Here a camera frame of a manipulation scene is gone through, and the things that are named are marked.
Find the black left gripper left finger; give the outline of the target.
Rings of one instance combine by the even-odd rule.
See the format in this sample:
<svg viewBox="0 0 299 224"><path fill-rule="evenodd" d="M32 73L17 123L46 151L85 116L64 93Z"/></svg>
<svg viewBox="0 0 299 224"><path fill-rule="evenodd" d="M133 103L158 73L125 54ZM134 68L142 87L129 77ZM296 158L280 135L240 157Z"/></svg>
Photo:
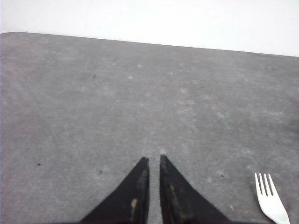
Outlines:
<svg viewBox="0 0 299 224"><path fill-rule="evenodd" d="M150 203L149 159L142 157L120 185L81 224L146 224Z"/></svg>

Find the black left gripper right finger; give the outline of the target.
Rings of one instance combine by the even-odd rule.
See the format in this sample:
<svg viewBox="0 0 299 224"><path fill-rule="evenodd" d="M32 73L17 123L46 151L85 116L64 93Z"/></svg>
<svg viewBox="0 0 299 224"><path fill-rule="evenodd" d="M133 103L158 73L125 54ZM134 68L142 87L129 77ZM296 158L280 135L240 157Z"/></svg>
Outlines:
<svg viewBox="0 0 299 224"><path fill-rule="evenodd" d="M164 224L228 224L230 220L198 193L166 155L160 156L160 204Z"/></svg>

